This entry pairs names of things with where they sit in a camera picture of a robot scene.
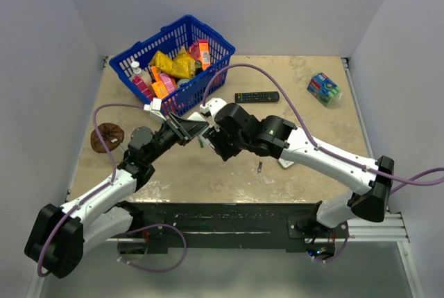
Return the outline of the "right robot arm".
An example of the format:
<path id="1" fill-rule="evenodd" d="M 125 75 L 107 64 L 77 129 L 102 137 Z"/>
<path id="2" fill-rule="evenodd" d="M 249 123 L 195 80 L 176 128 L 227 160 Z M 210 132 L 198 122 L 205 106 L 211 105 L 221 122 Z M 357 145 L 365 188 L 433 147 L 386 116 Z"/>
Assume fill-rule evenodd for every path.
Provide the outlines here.
<path id="1" fill-rule="evenodd" d="M 302 128 L 279 116 L 258 120 L 236 103 L 214 98 L 200 106 L 210 122 L 202 135 L 223 160 L 242 150 L 259 157 L 273 157 L 302 164 L 348 187 L 337 198 L 320 201 L 306 219 L 297 222 L 299 231 L 323 238 L 333 228 L 353 218 L 383 222 L 392 181 L 394 161 L 356 156 L 319 140 L 310 141 Z"/>

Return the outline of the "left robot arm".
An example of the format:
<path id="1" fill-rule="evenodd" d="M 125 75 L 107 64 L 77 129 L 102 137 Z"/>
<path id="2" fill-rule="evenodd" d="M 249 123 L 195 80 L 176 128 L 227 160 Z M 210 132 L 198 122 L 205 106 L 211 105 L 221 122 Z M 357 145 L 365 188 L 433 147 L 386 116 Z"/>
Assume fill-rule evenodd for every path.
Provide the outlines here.
<path id="1" fill-rule="evenodd" d="M 209 126 L 199 114 L 192 119 L 170 114 L 156 132 L 137 128 L 123 160 L 101 184 L 61 206 L 42 207 L 24 248 L 25 255 L 37 263 L 38 275 L 61 279 L 75 269 L 88 247 L 117 234 L 140 235 L 144 221 L 118 202 L 149 181 L 155 172 L 154 161 L 172 146 L 188 144 Z"/>

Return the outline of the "white red remote control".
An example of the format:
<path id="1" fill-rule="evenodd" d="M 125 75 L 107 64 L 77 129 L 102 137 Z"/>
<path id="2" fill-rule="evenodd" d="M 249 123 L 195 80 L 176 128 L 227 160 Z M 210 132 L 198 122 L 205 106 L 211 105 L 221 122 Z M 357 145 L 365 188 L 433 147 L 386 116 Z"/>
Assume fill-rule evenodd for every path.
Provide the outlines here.
<path id="1" fill-rule="evenodd" d="M 215 147 L 212 142 L 206 137 L 206 133 L 210 131 L 213 127 L 211 121 L 205 118 L 202 114 L 198 112 L 194 112 L 187 117 L 190 121 L 195 121 L 198 123 L 198 127 L 200 131 L 197 133 L 196 137 L 201 139 L 204 144 L 204 147 L 209 148 L 212 152 L 215 152 Z"/>

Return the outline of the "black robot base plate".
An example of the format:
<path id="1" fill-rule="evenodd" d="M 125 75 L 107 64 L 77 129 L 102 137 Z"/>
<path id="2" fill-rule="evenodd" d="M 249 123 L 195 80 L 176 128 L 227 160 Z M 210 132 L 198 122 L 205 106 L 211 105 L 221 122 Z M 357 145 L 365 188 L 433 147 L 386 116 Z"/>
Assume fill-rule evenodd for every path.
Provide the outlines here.
<path id="1" fill-rule="evenodd" d="M 283 249 L 332 256 L 334 243 L 348 235 L 342 222 L 322 229 L 317 204 L 141 203 L 118 206 L 133 216 L 125 253 L 166 254 L 170 249 Z"/>

